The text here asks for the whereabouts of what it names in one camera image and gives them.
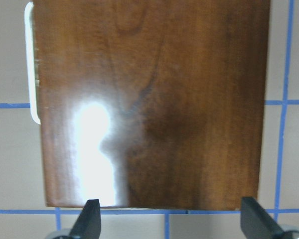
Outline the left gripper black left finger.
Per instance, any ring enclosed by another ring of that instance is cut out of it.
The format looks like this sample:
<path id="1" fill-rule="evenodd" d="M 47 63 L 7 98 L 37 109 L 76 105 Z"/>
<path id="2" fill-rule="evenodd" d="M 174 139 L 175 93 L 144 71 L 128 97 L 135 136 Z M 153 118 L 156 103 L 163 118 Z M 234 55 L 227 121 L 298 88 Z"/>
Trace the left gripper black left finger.
<path id="1" fill-rule="evenodd" d="M 101 234 L 101 213 L 98 199 L 88 200 L 72 227 L 71 239 L 98 239 Z"/>

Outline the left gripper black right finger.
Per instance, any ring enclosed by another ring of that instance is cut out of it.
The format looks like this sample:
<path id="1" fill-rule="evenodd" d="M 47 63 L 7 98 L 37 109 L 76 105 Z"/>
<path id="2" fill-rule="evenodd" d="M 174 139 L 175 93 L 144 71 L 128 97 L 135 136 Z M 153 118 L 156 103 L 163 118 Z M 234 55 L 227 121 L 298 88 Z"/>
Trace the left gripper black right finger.
<path id="1" fill-rule="evenodd" d="M 280 239 L 284 230 L 253 197 L 241 199 L 240 227 L 247 239 Z"/>

